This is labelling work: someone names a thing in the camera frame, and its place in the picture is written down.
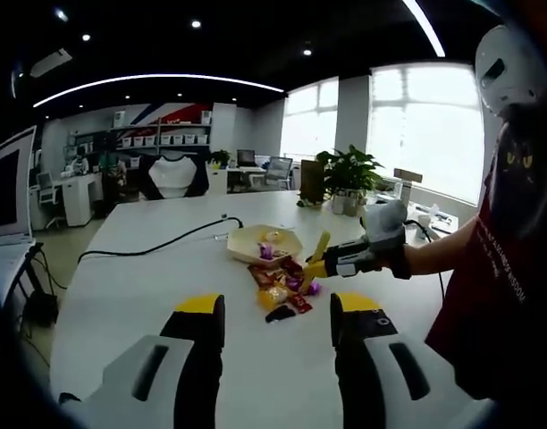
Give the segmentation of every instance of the black ceiling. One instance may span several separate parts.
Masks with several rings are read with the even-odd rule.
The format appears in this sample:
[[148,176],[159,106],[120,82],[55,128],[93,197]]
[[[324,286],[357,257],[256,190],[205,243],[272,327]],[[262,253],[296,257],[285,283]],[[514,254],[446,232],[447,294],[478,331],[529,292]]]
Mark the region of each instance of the black ceiling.
[[[447,59],[471,63],[496,17],[468,0],[419,0]],[[286,91],[332,76],[367,74],[387,63],[435,59],[401,0],[339,2],[60,1],[9,5],[11,31],[0,54],[0,98],[21,112],[16,122],[65,116],[107,105],[155,101],[223,101],[258,107],[279,93],[207,80],[131,80],[84,89],[37,109],[59,91],[95,80],[143,73],[199,73],[250,80]],[[54,8],[69,20],[60,21]],[[202,22],[192,29],[192,19]],[[89,42],[81,35],[88,33]],[[301,51],[309,46],[313,55]],[[59,48],[73,60],[40,78],[33,63]],[[16,100],[10,72],[21,68]]]

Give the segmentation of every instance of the potted plant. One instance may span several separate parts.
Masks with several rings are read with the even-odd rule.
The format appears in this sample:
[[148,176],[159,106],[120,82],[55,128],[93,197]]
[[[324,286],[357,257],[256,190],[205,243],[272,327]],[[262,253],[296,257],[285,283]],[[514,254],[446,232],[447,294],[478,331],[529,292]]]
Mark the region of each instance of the potted plant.
[[229,160],[230,154],[227,150],[216,150],[208,157],[209,164],[219,164],[220,168],[226,168]]
[[353,145],[349,152],[335,149],[337,155],[327,151],[317,154],[316,160],[324,167],[324,189],[333,198],[333,212],[356,216],[366,192],[373,190],[381,180],[374,170],[382,167],[370,154],[364,154]]

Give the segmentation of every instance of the white helmet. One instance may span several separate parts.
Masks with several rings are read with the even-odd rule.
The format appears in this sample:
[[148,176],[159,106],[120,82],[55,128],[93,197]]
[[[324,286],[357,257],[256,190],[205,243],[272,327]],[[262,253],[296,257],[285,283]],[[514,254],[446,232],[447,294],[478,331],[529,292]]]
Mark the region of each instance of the white helmet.
[[546,73],[524,39],[500,25],[476,50],[476,83],[486,107],[502,116],[509,105],[531,105],[545,92]]

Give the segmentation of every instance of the yellow bowl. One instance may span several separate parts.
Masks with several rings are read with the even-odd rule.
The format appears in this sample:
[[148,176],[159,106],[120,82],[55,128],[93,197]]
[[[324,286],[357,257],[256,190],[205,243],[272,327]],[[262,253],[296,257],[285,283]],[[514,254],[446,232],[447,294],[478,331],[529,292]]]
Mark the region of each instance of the yellow bowl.
[[[272,250],[285,252],[286,255],[272,260],[262,259],[258,243],[272,246]],[[265,267],[276,266],[287,255],[296,257],[303,250],[303,245],[293,231],[269,225],[252,225],[228,234],[228,251],[242,262]]]

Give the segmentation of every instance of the window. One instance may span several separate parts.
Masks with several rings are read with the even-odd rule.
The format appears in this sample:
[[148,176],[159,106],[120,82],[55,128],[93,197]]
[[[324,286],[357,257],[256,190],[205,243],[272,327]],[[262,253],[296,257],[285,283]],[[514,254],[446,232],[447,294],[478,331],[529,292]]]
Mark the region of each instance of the window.
[[421,63],[373,70],[367,153],[423,175],[417,186],[477,204],[484,125],[471,67]]
[[314,159],[323,150],[333,150],[338,97],[337,78],[290,93],[283,112],[280,156],[299,162]]

